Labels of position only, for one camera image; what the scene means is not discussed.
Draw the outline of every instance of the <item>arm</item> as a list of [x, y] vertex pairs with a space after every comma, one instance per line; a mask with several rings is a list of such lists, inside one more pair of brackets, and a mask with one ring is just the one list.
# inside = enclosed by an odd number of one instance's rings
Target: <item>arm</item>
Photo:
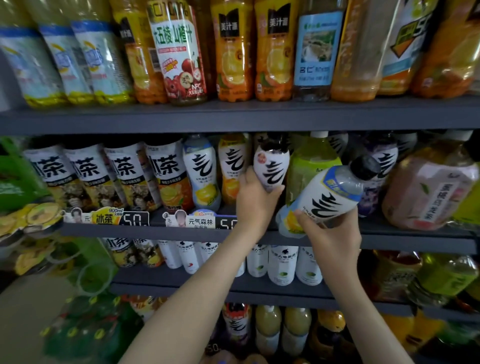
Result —
[[365, 364], [413, 364], [361, 286], [357, 259], [361, 235], [357, 209], [338, 218], [339, 225], [322, 229], [301, 211], [299, 224], [312, 243], [322, 275], [345, 315], [350, 334]]
[[281, 186], [270, 194], [265, 192], [251, 167], [240, 177], [237, 225], [148, 320], [120, 364], [199, 362], [235, 275], [265, 233], [282, 191]]

